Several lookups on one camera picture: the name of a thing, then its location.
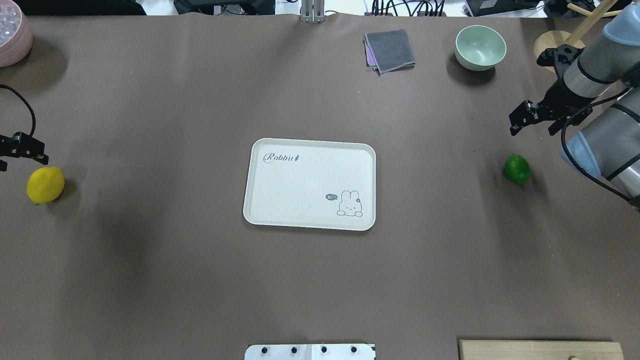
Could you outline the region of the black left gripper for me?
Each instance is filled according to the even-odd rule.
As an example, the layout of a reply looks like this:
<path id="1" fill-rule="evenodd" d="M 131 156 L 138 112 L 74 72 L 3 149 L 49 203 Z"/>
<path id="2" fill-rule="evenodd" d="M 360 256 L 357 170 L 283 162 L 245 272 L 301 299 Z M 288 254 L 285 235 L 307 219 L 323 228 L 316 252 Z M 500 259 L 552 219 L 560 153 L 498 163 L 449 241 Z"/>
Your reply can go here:
<path id="1" fill-rule="evenodd" d="M 6 172 L 8 168 L 4 157 L 29 158 L 43 166 L 47 166 L 50 157 L 45 154 L 45 143 L 26 134 L 16 132 L 13 136 L 0 135 L 0 171 Z"/>

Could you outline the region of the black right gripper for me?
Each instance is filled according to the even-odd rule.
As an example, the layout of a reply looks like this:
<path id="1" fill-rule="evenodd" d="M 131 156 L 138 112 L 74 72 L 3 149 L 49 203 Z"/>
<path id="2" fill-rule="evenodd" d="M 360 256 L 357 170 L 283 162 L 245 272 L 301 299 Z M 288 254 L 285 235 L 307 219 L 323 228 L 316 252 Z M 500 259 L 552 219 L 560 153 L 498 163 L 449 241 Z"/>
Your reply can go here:
<path id="1" fill-rule="evenodd" d="M 524 100 L 509 114 L 510 135 L 516 136 L 522 128 L 551 121 L 549 135 L 553 136 L 562 130 L 567 119 L 594 99 L 573 92 L 563 80 L 556 80 L 546 91 L 544 98 L 537 104 Z"/>

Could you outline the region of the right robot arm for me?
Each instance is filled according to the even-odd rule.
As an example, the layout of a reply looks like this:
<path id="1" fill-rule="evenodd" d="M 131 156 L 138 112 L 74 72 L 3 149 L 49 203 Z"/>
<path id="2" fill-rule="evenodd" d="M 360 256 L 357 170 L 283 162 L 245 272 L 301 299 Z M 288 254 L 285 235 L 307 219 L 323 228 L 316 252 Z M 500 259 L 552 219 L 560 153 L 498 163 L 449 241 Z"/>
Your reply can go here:
<path id="1" fill-rule="evenodd" d="M 639 209 L 639 2 L 626 5 L 585 48 L 547 47 L 536 63 L 557 79 L 544 98 L 509 114 L 510 134 L 549 122 L 563 158 L 588 180 Z"/>

